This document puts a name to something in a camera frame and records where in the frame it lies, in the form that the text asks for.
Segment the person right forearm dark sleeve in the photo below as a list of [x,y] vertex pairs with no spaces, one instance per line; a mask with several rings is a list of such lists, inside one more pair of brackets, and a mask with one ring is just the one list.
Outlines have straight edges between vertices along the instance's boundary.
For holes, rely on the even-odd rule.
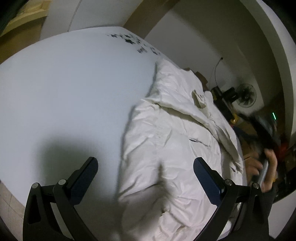
[[277,186],[255,197],[248,206],[236,240],[273,240],[269,235],[268,217],[276,196]]

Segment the person right hand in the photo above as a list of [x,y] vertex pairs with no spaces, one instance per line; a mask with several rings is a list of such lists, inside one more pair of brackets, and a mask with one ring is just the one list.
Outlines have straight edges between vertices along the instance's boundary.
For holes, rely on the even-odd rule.
[[[276,177],[276,169],[278,166],[278,161],[273,150],[265,149],[264,153],[267,158],[268,168],[265,178],[260,184],[262,193],[269,192],[272,189]],[[259,154],[257,152],[252,152],[248,154],[244,159],[244,162],[247,183],[251,184],[253,176],[259,176],[260,173],[264,170],[263,164],[262,162],[260,162]]]

